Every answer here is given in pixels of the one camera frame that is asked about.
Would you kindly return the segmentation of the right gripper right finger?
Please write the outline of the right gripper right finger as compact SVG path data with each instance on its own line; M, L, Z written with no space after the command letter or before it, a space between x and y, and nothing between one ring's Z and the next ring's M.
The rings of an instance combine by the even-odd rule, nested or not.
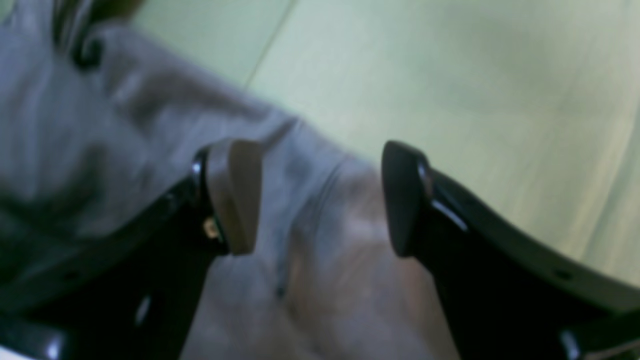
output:
M394 252L434 280L462 360L637 360L640 292L514 227L406 143L382 150Z

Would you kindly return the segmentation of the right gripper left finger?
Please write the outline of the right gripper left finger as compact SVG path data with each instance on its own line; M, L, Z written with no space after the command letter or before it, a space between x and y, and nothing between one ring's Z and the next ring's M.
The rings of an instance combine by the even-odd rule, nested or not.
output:
M126 226L1 287L3 360L176 360L218 256L258 237L263 151L224 139Z

